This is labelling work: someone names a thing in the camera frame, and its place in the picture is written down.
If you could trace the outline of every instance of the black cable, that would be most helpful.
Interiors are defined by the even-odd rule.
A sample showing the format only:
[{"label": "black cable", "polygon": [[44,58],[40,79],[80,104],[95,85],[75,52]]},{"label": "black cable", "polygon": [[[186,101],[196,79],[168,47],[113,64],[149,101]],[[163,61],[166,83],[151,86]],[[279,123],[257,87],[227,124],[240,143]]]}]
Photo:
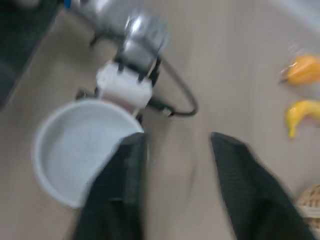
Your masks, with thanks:
[{"label": "black cable", "polygon": [[131,39],[137,44],[139,44],[140,46],[142,46],[143,48],[146,48],[151,54],[153,54],[155,57],[158,57],[162,61],[163,67],[166,70],[166,72],[172,77],[175,83],[181,88],[186,98],[189,100],[190,104],[193,107],[192,111],[175,111],[173,115],[177,117],[192,117],[196,115],[196,113],[199,110],[198,102],[196,98],[193,96],[191,90],[189,89],[189,87],[187,86],[183,78],[174,70],[171,64],[163,56],[158,55],[158,50],[154,49],[154,47],[144,38],[132,37]]}]

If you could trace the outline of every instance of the dark object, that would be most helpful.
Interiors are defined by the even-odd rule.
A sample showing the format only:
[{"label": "dark object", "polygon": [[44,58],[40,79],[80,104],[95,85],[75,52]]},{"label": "dark object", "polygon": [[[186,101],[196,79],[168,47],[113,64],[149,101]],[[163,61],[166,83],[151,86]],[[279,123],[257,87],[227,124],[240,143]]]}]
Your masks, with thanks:
[{"label": "dark object", "polygon": [[59,2],[41,0],[33,10],[17,8],[12,1],[0,1],[0,107],[27,67],[28,61],[56,16]]},{"label": "dark object", "polygon": [[155,110],[158,110],[159,112],[162,112],[162,114],[167,117],[172,117],[175,115],[175,109],[172,106],[164,103],[162,100],[158,99],[155,96],[152,96],[150,98],[147,105]]},{"label": "dark object", "polygon": [[74,240],[142,240],[146,137],[124,138],[93,182]]},{"label": "dark object", "polygon": [[238,240],[315,240],[279,183],[241,141],[211,135],[222,198]]}]

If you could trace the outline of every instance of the beige floor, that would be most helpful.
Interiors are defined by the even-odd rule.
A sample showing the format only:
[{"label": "beige floor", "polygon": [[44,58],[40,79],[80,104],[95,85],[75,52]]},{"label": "beige floor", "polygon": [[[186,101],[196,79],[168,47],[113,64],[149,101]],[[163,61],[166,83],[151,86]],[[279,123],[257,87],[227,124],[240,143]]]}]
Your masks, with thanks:
[{"label": "beige floor", "polygon": [[[288,141],[283,113],[296,97],[277,82],[295,48],[319,39],[264,0],[150,0],[168,19],[170,62],[199,100],[190,119],[145,111],[151,157],[147,239],[231,239],[212,164],[209,133],[233,135],[256,150],[294,194],[319,181],[319,129]],[[31,147],[50,112],[93,89],[95,73],[113,56],[101,42],[90,51],[91,30],[59,14],[0,114],[0,237],[3,240],[67,238],[77,213],[38,185]],[[156,93],[188,107],[165,73]]]}]

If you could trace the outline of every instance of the white bowl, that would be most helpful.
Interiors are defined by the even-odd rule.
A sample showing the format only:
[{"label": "white bowl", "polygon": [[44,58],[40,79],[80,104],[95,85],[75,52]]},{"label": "white bowl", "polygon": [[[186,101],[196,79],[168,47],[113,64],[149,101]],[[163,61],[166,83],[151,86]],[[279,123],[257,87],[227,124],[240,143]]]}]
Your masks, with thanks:
[{"label": "white bowl", "polygon": [[108,163],[119,141],[143,132],[122,108],[98,100],[72,102],[39,128],[33,148],[35,174],[59,202],[80,208],[91,181]]}]

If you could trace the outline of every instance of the yellow banana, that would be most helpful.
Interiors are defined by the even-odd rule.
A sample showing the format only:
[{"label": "yellow banana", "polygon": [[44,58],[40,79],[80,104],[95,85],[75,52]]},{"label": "yellow banana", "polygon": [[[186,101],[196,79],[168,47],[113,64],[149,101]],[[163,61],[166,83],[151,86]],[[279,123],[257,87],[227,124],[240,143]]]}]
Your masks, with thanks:
[{"label": "yellow banana", "polygon": [[312,55],[297,56],[286,72],[290,85],[311,84],[320,80],[320,59]]},{"label": "yellow banana", "polygon": [[307,115],[320,121],[320,101],[297,101],[288,109],[286,113],[286,126],[289,138],[295,137],[299,122]]}]

